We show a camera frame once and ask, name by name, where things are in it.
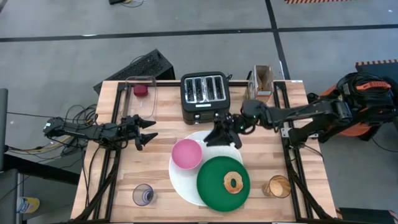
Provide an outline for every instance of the small red object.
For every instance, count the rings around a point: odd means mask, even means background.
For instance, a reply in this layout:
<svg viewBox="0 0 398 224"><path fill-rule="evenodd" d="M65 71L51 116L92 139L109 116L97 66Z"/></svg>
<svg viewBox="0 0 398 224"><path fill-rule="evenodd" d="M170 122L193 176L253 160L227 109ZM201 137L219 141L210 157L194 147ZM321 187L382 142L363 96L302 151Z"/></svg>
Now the small red object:
<svg viewBox="0 0 398 224"><path fill-rule="evenodd" d="M134 96L143 97L148 95L148 86L135 85L134 86Z"/></svg>

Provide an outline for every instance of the pink bowl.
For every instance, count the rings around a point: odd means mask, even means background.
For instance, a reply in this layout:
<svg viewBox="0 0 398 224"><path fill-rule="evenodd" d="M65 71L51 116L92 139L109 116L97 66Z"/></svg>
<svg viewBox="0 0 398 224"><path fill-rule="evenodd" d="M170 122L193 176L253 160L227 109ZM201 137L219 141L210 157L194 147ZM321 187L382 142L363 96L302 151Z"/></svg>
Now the pink bowl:
<svg viewBox="0 0 398 224"><path fill-rule="evenodd" d="M203 153L200 145L192 139L183 139L173 146L172 159L183 169L193 169L199 165Z"/></svg>

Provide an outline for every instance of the bagel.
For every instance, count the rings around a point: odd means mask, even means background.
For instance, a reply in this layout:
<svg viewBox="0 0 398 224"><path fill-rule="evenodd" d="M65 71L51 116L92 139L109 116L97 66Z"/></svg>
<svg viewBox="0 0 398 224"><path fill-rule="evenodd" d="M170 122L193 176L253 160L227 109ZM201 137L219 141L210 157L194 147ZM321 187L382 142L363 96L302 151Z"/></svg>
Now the bagel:
<svg viewBox="0 0 398 224"><path fill-rule="evenodd" d="M232 180L235 180L236 182L235 187L232 187L231 185ZM239 193L243 188L242 176L235 171L228 172L224 176L224 186L225 189L231 194Z"/></svg>

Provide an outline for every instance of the cable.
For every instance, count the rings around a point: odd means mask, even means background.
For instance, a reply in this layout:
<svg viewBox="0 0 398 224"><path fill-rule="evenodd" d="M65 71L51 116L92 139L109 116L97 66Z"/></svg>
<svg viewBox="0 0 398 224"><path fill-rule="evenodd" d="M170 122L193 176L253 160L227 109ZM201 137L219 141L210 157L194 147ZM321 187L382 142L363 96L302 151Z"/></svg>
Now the cable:
<svg viewBox="0 0 398 224"><path fill-rule="evenodd" d="M315 152L316 154L318 154L320 157L322 157L322 160L323 160L323 155L322 155L322 153L320 153L318 150L316 150L316 149L314 149L313 147L310 147L310 146L308 146L308 145L306 145L306 144L303 144L305 147L307 147L307 149L311 149L313 152Z"/></svg>
<svg viewBox="0 0 398 224"><path fill-rule="evenodd" d="M61 140L61 142L65 142L66 140L68 140L68 139L70 139L71 137L70 136L68 136L68 137L66 137L65 139L62 139ZM55 147L57 147L57 148L59 148L59 142L57 142L57 143L55 143L54 145L52 145L52 146L50 146L50 147L47 147L49 144L51 144L51 142L49 142L47 145L45 145L45 146L38 146L38 147L36 147L36 148L34 148L34 149L18 149L18 148L16 148L16 147L12 147L12 146L8 146L8 148L11 148L10 150L12 150L12 151L21 151L21 152L43 152L43 153L45 153L45 152L48 152L48 151L50 151L50 150L44 150L44 149L53 149L53 148L55 148Z"/></svg>
<svg viewBox="0 0 398 224"><path fill-rule="evenodd" d="M71 165L69 165L69 166L60 167L59 169L72 167L72 166L75 165L80 159L78 159L77 161L73 162L73 163L72 163ZM37 162L37 163L44 162L44 161L47 161L47 160L48 160L48 159L45 159L45 160L39 161L39 162ZM7 195L9 195L12 191L14 191L18 186L20 186L21 184L23 184L24 181L27 180L29 177L31 177L31 176L27 176L27 177L24 178L21 182L19 182L14 188L12 188L10 191L8 191L2 198L0 198L0 202L2 202L2 200L5 199L5 198L7 197Z"/></svg>
<svg viewBox="0 0 398 224"><path fill-rule="evenodd" d="M299 147L299 149L302 149L303 147L307 147L308 149L311 149L313 152L315 152L315 153L318 154L320 157L322 157L322 160L324 161L322 153L320 153L318 150L316 150L316 149L314 149L313 147L310 147L310 146L308 146L308 145L306 145L306 144L304 144L304 143L302 143L300 146L301 146L301 147Z"/></svg>
<svg viewBox="0 0 398 224"><path fill-rule="evenodd" d="M385 147L380 146L379 143L377 143L376 140L374 140L374 138L372 138L372 141L373 141L377 146L379 146L379 148L381 148L382 150L385 150L385 151L387 151L387 152L398 152L398 151L391 150L391 149L386 149Z"/></svg>
<svg viewBox="0 0 398 224"><path fill-rule="evenodd" d="M7 113L14 114L14 115L21 115L21 116L32 116L32 117L38 117L38 118L56 118L55 116L42 116L42 115L36 115L36 114L16 113L16 112L9 112L9 111L7 111Z"/></svg>
<svg viewBox="0 0 398 224"><path fill-rule="evenodd" d="M227 77L226 77L226 80L229 82L231 79L232 79L232 74L229 74Z"/></svg>
<svg viewBox="0 0 398 224"><path fill-rule="evenodd" d="M89 123L90 120L93 119L93 115L95 115L96 106L97 106L97 104L93 104L93 105L89 105L87 108L83 108L83 110L81 112L77 113L76 116L72 119L72 123L75 123L75 121L76 121L76 124L79 124L78 121L81 121L81 120L84 121L83 124ZM83 114L85 115L84 119L80 119L80 117Z"/></svg>
<svg viewBox="0 0 398 224"><path fill-rule="evenodd" d="M136 6L128 6L128 4L124 4L124 3L120 3L122 6L124 6L124 7L140 7L140 6L142 6L142 4L145 2L145 1L140 1L141 3L140 4L138 4L138 5L136 5Z"/></svg>
<svg viewBox="0 0 398 224"><path fill-rule="evenodd" d="M88 206L89 196L88 196L88 184L87 184L87 176L86 176L86 169L85 169L85 161L84 161L84 153L81 150L81 166L83 169L83 175L85 177L85 185L86 185L86 207Z"/></svg>
<svg viewBox="0 0 398 224"><path fill-rule="evenodd" d="M375 74L369 72L354 72L349 73L340 79L337 83L337 88L342 91L351 92L352 96L356 96L359 100L359 104L364 104L362 101L369 100L383 100L389 97L390 88L385 87L370 87L370 88L361 88L357 89L359 86L363 86L370 82L383 82L387 83L384 79L378 77Z"/></svg>
<svg viewBox="0 0 398 224"><path fill-rule="evenodd" d="M87 184L86 207L87 207L87 205L90 202L90 198L88 196L88 190L90 189L91 167L93 166L93 161L94 161L95 155L97 154L99 149L100 149L100 146L98 146L98 148L95 150L95 152L93 154L93 157L91 158L91 161L90 161L90 166L88 167L88 178L87 178L88 179L88 184Z"/></svg>
<svg viewBox="0 0 398 224"><path fill-rule="evenodd" d="M54 151L54 150L56 150L56 149L59 149L59 147L57 147L57 148L55 148L55 149L51 149L51 150L46 151L46 152L40 152L40 153L35 153L35 154L32 154L32 153L30 153L29 151L26 151L26 154L25 154L25 153L14 152L14 151L10 151L10 152L11 152L11 153L15 153L15 154L19 154L19 155L24 155L24 156L26 156L26 155L31 155L31 156L38 157L39 159L48 159L48 158L40 157L40 156L38 156L38 154L48 153L48 152Z"/></svg>
<svg viewBox="0 0 398 224"><path fill-rule="evenodd" d="M67 114L65 115L65 120L68 119L68 114L69 114L70 110L71 110L72 108L76 107L76 106L81 107L81 108L82 108L82 112L86 113L86 108L85 108L84 106L82 106L82 105L73 105L73 106L69 107L69 109L68 109L68 111L67 111Z"/></svg>
<svg viewBox="0 0 398 224"><path fill-rule="evenodd" d="M73 146L71 151L67 152L66 150L69 149L70 146L72 146L73 142L76 142L76 145ZM78 149L84 149L85 147L87 147L87 144L88 144L87 142L85 142L84 144L79 144L79 142L80 142L80 139L74 138L73 141L71 141L71 144L69 146L65 146L62 149L61 155L67 156L67 155L73 154Z"/></svg>

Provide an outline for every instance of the white plate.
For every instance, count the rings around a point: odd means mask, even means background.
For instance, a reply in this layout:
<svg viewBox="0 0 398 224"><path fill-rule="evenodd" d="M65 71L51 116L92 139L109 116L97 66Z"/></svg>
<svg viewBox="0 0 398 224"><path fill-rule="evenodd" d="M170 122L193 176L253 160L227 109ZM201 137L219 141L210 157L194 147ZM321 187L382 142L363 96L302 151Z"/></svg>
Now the white plate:
<svg viewBox="0 0 398 224"><path fill-rule="evenodd" d="M186 139L192 139L199 143L203 151L203 159L195 169L181 169L171 157L169 162L169 176L175 191L187 202L198 206L206 206L198 193L197 177L200 168L207 160L216 156L228 156L243 164L241 153L233 146L207 147L203 140L209 133L210 131L198 131L186 137Z"/></svg>

